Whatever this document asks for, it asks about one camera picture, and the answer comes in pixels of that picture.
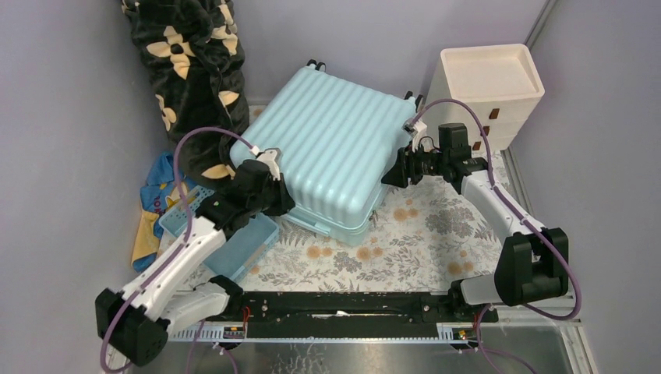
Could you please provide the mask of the light blue ribbed suitcase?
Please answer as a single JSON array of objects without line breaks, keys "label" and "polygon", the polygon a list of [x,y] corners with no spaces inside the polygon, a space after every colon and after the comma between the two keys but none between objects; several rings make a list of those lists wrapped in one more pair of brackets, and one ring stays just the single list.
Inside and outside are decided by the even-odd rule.
[{"label": "light blue ribbed suitcase", "polygon": [[247,145],[276,148],[295,206],[287,221],[347,245],[368,235],[387,192],[381,179],[409,136],[404,124],[420,97],[394,96],[328,74],[309,61],[276,94],[230,152],[249,159]]}]

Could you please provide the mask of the black floral plush blanket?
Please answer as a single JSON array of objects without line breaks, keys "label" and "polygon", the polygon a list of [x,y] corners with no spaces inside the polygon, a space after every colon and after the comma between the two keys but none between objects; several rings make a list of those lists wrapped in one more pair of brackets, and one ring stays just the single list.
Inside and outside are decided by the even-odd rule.
[{"label": "black floral plush blanket", "polygon": [[242,135],[250,123],[235,3],[123,1],[121,7],[168,141],[177,145],[189,132],[207,128],[186,140],[179,170],[203,187],[227,187],[235,174],[229,157],[233,135]]}]

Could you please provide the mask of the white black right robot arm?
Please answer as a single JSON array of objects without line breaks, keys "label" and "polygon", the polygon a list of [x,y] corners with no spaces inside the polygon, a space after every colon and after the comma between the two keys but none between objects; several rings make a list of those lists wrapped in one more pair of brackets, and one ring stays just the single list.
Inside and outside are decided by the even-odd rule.
[{"label": "white black right robot arm", "polygon": [[422,144],[426,124],[406,123],[403,129],[411,140],[398,150],[382,182],[407,188],[425,176],[442,177],[482,214],[502,245],[492,273],[451,285],[450,316],[466,321],[479,305],[516,306],[565,295],[569,288],[569,275],[562,265],[568,258],[566,234],[547,228],[512,200],[489,169],[489,161],[472,156],[465,125],[440,126],[440,145],[429,150]]}]

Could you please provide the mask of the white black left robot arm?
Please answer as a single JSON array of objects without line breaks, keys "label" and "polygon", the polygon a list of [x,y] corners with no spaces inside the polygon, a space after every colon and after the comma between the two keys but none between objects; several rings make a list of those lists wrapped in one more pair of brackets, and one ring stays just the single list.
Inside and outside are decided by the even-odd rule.
[{"label": "white black left robot arm", "polygon": [[144,366],[163,350],[171,335],[208,317],[234,319],[242,300],[211,280],[184,296],[178,286],[213,252],[249,224],[258,214],[281,216],[295,202],[281,173],[276,149],[243,161],[230,186],[205,198],[187,213],[187,228],[172,245],[121,291],[106,288],[95,299],[97,333],[102,339],[101,366],[108,366],[113,347],[128,362]]}]

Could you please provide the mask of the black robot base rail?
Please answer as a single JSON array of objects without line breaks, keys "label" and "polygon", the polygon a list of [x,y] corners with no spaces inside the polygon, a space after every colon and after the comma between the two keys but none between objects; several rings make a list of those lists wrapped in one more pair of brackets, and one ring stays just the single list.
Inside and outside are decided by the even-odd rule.
[{"label": "black robot base rail", "polygon": [[497,311],[433,292],[244,291],[229,280],[226,309],[175,333],[173,341],[219,343],[442,343],[475,346],[478,322]]}]

